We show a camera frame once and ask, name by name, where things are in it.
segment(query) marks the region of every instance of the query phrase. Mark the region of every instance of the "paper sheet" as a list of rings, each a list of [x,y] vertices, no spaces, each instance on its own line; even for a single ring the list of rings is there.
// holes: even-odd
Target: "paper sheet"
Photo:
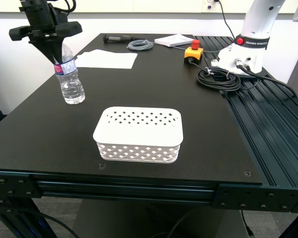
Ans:
[[[75,63],[77,67],[131,69],[136,57],[136,53],[113,53],[94,50],[77,56]]]

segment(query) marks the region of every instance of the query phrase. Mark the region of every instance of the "plastic basket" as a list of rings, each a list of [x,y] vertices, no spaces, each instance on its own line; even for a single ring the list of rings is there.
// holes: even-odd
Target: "plastic basket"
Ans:
[[[183,140],[181,114],[164,108],[107,108],[93,138],[105,160],[172,163]]]

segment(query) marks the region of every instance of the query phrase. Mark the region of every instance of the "plastic bottle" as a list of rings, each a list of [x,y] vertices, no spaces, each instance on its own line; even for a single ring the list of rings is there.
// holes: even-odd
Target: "plastic bottle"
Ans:
[[[54,59],[55,75],[61,84],[61,90],[65,102],[68,104],[78,104],[84,101],[85,93],[83,86],[78,79],[78,69],[75,65],[73,53],[65,44],[62,46],[62,64]]]

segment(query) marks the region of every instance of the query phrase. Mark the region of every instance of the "white wall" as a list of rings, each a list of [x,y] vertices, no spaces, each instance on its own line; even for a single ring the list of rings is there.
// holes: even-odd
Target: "white wall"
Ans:
[[[65,43],[77,54],[99,33],[170,33],[229,36],[222,19],[78,19],[83,32]],[[235,35],[243,20],[228,20]],[[27,43],[10,40],[9,29],[27,25],[26,19],[0,19],[0,109],[10,113],[50,76],[52,64]],[[277,20],[266,51],[264,67],[278,80],[287,82],[298,60],[298,23]]]

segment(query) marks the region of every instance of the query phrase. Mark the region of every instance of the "power outlet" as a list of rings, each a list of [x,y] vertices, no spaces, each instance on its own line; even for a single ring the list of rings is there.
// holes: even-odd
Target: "power outlet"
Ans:
[[[214,0],[203,0],[202,12],[221,12],[221,6]]]

